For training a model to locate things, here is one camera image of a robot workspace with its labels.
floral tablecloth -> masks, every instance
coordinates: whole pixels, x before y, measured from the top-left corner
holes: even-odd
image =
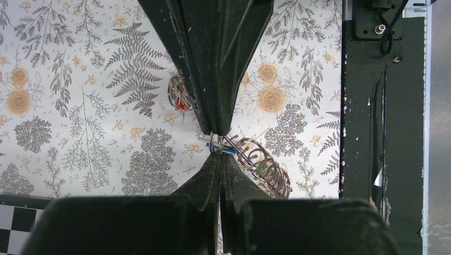
[[[209,151],[167,97],[176,69],[136,0],[0,0],[0,191],[168,194]],[[261,142],[291,198],[338,196],[340,0],[276,0],[232,135]]]

coiled wire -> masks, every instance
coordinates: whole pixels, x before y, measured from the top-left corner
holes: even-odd
[[[224,137],[226,142],[235,149],[238,161],[252,173],[272,197],[287,199],[293,191],[288,173],[259,142],[251,138],[242,138],[234,142],[233,140],[237,138],[237,135],[232,138]]]
[[[180,76],[173,76],[169,80],[168,98],[169,103],[176,110],[181,109],[180,105],[183,105],[185,107],[185,109],[183,109],[185,111],[189,111],[193,108],[188,91],[185,89],[185,86],[183,85],[183,81]]]

checkerboard pattern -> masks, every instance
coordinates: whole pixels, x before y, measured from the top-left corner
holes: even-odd
[[[18,255],[43,210],[0,205],[0,255]]]

blue clip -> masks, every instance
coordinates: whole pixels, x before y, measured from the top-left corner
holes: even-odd
[[[222,148],[222,152],[225,153],[225,154],[231,154],[231,155],[235,155],[237,153],[235,151],[235,149],[231,149],[231,148],[227,148],[227,147]]]

gray metal surface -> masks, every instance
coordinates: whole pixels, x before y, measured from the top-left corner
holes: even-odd
[[[451,1],[439,0],[432,6],[429,255],[451,254],[450,27]]]

